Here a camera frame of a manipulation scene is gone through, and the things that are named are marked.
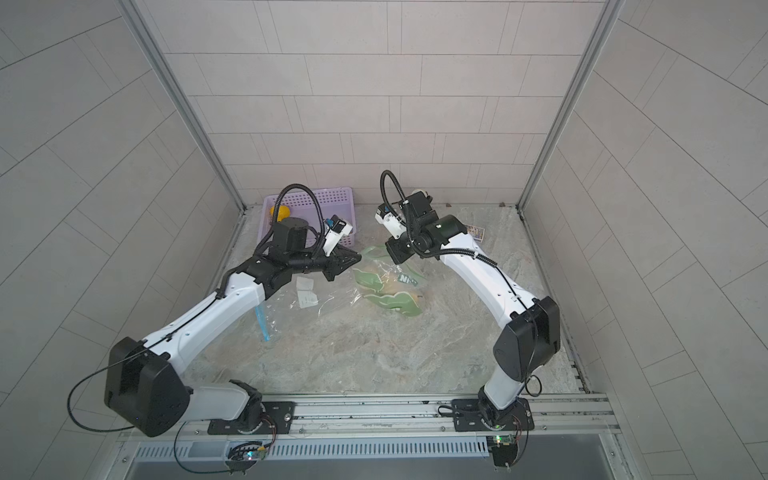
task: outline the white paper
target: white paper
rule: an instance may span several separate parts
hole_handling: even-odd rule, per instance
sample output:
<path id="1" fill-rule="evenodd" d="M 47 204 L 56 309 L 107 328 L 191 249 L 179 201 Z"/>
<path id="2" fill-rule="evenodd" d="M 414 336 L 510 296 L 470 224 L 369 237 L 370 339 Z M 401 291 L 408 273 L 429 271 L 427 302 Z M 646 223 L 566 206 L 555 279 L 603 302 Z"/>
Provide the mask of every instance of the white paper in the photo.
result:
<path id="1" fill-rule="evenodd" d="M 317 301 L 317 295 L 309 290 L 299 290 L 299 308 L 307 308 L 308 306 L 315 306 L 319 302 Z"/>
<path id="2" fill-rule="evenodd" d="M 296 290 L 311 290 L 315 286 L 315 280 L 305 276 L 296 277 Z"/>

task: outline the gray tile wall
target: gray tile wall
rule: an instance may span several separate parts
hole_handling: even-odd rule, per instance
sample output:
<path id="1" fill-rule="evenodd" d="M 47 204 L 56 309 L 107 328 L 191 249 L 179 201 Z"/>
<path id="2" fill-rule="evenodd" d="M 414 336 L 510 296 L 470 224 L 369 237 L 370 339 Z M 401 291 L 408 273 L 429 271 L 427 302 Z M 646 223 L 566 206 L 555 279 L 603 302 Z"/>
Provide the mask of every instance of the gray tile wall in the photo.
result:
<path id="1" fill-rule="evenodd" d="M 83 478 L 106 437 L 70 388 L 200 300 L 239 212 L 111 0 L 0 29 L 0 477 Z M 103 390 L 74 413 L 109 429 Z"/>
<path id="2" fill-rule="evenodd" d="M 649 478 L 768 474 L 767 31 L 765 2 L 627 0 L 525 211 Z"/>
<path id="3" fill-rule="evenodd" d="M 138 5 L 246 202 L 300 182 L 376 204 L 384 167 L 438 201 L 516 202 L 602 8 Z"/>

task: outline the robotic arm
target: robotic arm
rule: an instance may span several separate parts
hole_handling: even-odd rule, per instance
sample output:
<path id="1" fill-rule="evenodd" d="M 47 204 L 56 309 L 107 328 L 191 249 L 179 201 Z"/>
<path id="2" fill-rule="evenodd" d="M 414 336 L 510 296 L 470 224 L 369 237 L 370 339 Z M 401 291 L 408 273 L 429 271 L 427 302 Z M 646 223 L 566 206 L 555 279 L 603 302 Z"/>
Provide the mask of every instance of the robotic arm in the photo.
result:
<path id="1" fill-rule="evenodd" d="M 401 200 L 405 221 L 386 198 L 384 180 L 390 177 Z M 453 215 L 438 217 L 432 198 L 417 190 L 408 197 L 392 172 L 380 179 L 384 203 L 376 221 L 392 235 L 387 251 L 397 264 L 414 253 L 434 257 L 453 269 L 475 291 L 502 329 L 493 354 L 497 366 L 478 392 L 478 409 L 486 426 L 501 428 L 513 420 L 512 411 L 534 369 L 560 349 L 560 311 L 550 297 L 538 300 L 509 278 L 489 259 L 467 228 Z"/>

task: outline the black cable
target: black cable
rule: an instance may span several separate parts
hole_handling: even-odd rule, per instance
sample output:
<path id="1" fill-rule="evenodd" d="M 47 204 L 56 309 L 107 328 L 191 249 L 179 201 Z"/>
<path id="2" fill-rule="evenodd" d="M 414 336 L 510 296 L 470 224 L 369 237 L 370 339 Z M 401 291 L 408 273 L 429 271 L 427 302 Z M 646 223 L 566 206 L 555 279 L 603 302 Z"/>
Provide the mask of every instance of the black cable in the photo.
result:
<path id="1" fill-rule="evenodd" d="M 118 360 L 117 362 L 115 362 L 115 363 L 112 363 L 111 365 L 107 365 L 107 366 L 105 366 L 103 369 L 99 369 L 99 370 L 96 370 L 96 371 L 95 371 L 95 372 L 93 372 L 92 374 L 90 374 L 90 375 L 86 376 L 85 378 L 83 378 L 81 381 L 79 381 L 79 382 L 75 383 L 75 384 L 74 384 L 74 386 L 72 387 L 72 390 L 70 390 L 70 391 L 69 391 L 69 395 L 67 395 L 67 413 L 69 414 L 69 418 L 70 418 L 70 420 L 71 420 L 72 422 L 74 422 L 74 424 L 75 424 L 75 425 L 77 425 L 78 427 L 80 427 L 81 429 L 83 429 L 83 430 L 88 430 L 89 432 L 98 432 L 98 433 L 111 433 L 111 432 L 122 432 L 123 430 L 130 430 L 130 429 L 132 429 L 132 428 L 133 428 L 133 426 L 130 426 L 130 427 L 123 427 L 123 428 L 121 428 L 121 429 L 93 429 L 93 428 L 91 428 L 91 427 L 87 427 L 87 426 L 83 425 L 82 423 L 78 422 L 78 420 L 77 420 L 77 419 L 74 417 L 74 415 L 72 414 L 72 395 L 74 395 L 74 391 L 75 391 L 75 390 L 76 390 L 76 388 L 78 388 L 78 387 L 79 387 L 79 386 L 80 386 L 80 385 L 81 385 L 83 382 L 85 382 L 86 380 L 88 380 L 88 379 L 90 379 L 90 378 L 92 378 L 92 377 L 94 377 L 94 376 L 98 375 L 99 373 L 101 373 L 101 372 L 103 372 L 103 371 L 105 371 L 105 370 L 108 370 L 108 369 L 110 369 L 110 368 L 112 368 L 112 367 L 114 367 L 114 366 L 120 365 L 121 363 L 125 363 L 125 362 L 128 362 L 128 361 L 132 360 L 132 359 L 135 359 L 136 357 L 140 356 L 141 354 L 143 354 L 143 353 L 146 353 L 148 350 L 152 349 L 152 347 L 159 345 L 159 344 L 160 344 L 161 342 L 163 342 L 164 340 L 168 340 L 168 341 L 170 341 L 170 339 L 172 339 L 172 338 L 173 338 L 173 336 L 174 336 L 174 334 L 175 334 L 176 332 L 178 332 L 179 330 L 183 329 L 183 328 L 184 328 L 184 327 L 185 327 L 185 326 L 186 326 L 186 325 L 187 325 L 189 322 L 191 322 L 192 320 L 196 319 L 196 318 L 197 318 L 197 317 L 198 317 L 198 316 L 199 316 L 199 315 L 200 315 L 202 312 L 204 312 L 204 311 L 208 310 L 208 307 L 210 307 L 211 305 L 213 305 L 213 304 L 214 304 L 214 302 L 215 302 L 216 300 L 217 300 L 217 299 L 216 299 L 216 298 L 214 298 L 214 299 L 213 299 L 213 300 L 212 300 L 210 303 L 208 303 L 208 304 L 205 306 L 205 308 L 203 308 L 203 309 L 202 309 L 200 312 L 197 312 L 197 313 L 195 313 L 195 315 L 194 315 L 192 318 L 190 318 L 190 319 L 189 319 L 189 320 L 187 320 L 186 322 L 184 322 L 184 323 L 182 323 L 181 325 L 179 325 L 179 326 L 178 326 L 176 329 L 174 329 L 172 332 L 170 332 L 170 333 L 166 333 L 165 335 L 163 335 L 163 338 L 159 339 L 157 342 L 153 343 L 152 345 L 150 345 L 150 346 L 148 346 L 148 347 L 144 348 L 143 350 L 140 350 L 140 351 L 138 351 L 138 352 L 134 353 L 134 354 L 133 354 L 133 355 L 131 355 L 131 356 L 127 356 L 127 357 L 125 357 L 125 358 L 124 358 L 124 359 L 122 359 L 122 360 Z"/>
<path id="2" fill-rule="evenodd" d="M 185 471 L 187 471 L 189 473 L 197 473 L 197 474 L 202 474 L 202 475 L 206 475 L 206 474 L 210 474 L 210 473 L 232 473 L 233 470 L 230 470 L 230 469 L 227 469 L 227 470 L 211 470 L 210 472 L 199 472 L 197 470 L 190 470 L 190 469 L 188 469 L 187 467 L 185 467 L 184 465 L 181 464 L 181 462 L 179 461 L 179 455 L 176 453 L 176 442 L 178 442 L 178 440 L 179 440 L 179 434 L 181 433 L 181 429 L 183 429 L 186 424 L 187 424 L 186 422 L 181 424 L 181 427 L 179 427 L 179 431 L 176 432 L 176 436 L 174 437 L 174 458 L 176 459 L 176 463 L 183 470 L 185 470 Z"/>
<path id="3" fill-rule="evenodd" d="M 531 393 L 531 390 L 528 390 L 528 382 L 530 382 L 532 379 L 538 380 L 538 392 L 537 393 Z M 525 392 L 532 396 L 533 398 L 536 398 L 541 395 L 541 391 L 544 389 L 544 385 L 541 383 L 541 379 L 538 378 L 536 375 L 531 375 L 528 377 L 528 380 L 525 380 Z"/>

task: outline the black mounting plate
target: black mounting plate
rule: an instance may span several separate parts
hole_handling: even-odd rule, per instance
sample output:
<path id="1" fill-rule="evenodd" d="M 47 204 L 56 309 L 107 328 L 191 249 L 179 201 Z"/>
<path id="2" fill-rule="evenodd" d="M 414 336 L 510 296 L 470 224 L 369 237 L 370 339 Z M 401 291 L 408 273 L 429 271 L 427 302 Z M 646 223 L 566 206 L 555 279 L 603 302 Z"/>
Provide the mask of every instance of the black mounting plate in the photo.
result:
<path id="1" fill-rule="evenodd" d="M 278 434 L 286 434 L 290 430 L 290 424 L 293 421 L 293 409 L 296 408 L 294 402 L 262 402 L 264 412 L 269 415 L 277 425 Z M 290 420 L 286 422 L 286 415 L 290 415 Z M 211 420 L 208 424 L 208 435 L 242 435 L 233 426 L 231 420 Z M 249 435 L 270 435 L 272 428 L 266 422 L 261 422 L 256 430 Z"/>
<path id="2" fill-rule="evenodd" d="M 451 400 L 451 407 L 454 412 L 460 412 L 461 416 L 453 418 L 453 427 L 457 432 L 498 432 L 499 430 L 493 430 L 485 426 L 478 411 L 477 399 L 454 399 Z M 523 430 L 533 430 L 533 417 L 531 417 L 531 407 L 528 405 L 528 400 L 519 398 L 515 402 L 515 406 L 512 408 L 512 415 L 520 419 L 523 424 Z M 505 425 L 502 429 L 504 432 L 515 431 L 517 427 L 513 425 Z"/>

